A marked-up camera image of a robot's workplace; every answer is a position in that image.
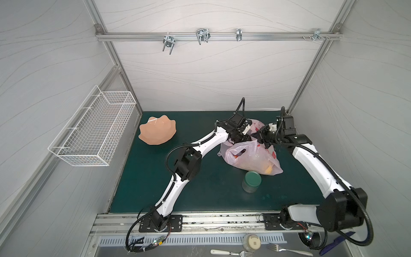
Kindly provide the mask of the pink plastic bag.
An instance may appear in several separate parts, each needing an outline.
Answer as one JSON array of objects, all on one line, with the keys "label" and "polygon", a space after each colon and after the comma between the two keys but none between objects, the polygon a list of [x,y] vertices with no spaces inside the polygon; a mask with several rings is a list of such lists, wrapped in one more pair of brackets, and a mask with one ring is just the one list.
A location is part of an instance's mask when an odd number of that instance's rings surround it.
[{"label": "pink plastic bag", "polygon": [[233,167],[246,171],[256,171],[260,175],[265,175],[265,170],[271,165],[275,166],[275,175],[283,173],[274,146],[265,148],[253,137],[251,141],[240,143],[231,143],[228,140],[220,144],[217,155]]}]

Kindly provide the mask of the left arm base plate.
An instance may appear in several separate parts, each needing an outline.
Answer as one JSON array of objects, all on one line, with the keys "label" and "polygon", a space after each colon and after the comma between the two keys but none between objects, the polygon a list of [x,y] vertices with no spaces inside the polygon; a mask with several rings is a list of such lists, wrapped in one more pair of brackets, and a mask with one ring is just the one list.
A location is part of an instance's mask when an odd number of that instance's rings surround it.
[{"label": "left arm base plate", "polygon": [[181,232],[183,226],[182,215],[162,215],[151,214],[143,218],[139,225],[139,232]]}]

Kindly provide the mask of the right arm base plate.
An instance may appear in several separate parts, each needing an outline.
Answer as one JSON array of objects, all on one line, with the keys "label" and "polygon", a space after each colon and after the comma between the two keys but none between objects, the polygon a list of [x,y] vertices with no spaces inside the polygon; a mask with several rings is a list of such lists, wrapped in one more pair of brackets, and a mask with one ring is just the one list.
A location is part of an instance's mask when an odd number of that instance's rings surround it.
[{"label": "right arm base plate", "polygon": [[263,213],[263,223],[265,230],[290,230],[285,224],[286,216],[282,213]]}]

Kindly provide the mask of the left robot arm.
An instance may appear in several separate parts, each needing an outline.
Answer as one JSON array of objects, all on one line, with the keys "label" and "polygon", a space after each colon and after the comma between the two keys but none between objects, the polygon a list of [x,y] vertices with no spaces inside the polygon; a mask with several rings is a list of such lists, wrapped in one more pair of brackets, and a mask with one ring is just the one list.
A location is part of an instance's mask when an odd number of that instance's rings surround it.
[{"label": "left robot arm", "polygon": [[203,157],[228,140],[234,143],[247,141],[250,138],[247,134],[250,127],[249,124],[241,127],[231,127],[228,124],[223,124],[200,140],[172,149],[172,151],[177,151],[178,154],[173,168],[170,169],[169,166],[166,166],[172,173],[171,180],[150,214],[150,220],[157,230],[163,230],[165,227],[185,185],[199,173]]}]

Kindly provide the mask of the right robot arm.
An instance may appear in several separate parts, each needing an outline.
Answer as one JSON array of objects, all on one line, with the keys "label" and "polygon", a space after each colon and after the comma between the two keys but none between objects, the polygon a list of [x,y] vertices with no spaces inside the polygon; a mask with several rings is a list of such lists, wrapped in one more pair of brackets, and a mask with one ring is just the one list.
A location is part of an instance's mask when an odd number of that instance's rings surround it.
[{"label": "right robot arm", "polygon": [[342,179],[318,153],[312,141],[294,128],[273,130],[266,125],[252,135],[265,147],[280,145],[288,148],[319,187],[324,200],[319,205],[293,204],[281,212],[284,226],[304,222],[316,224],[328,232],[366,225],[373,231],[366,211],[368,196],[361,188],[354,188]]}]

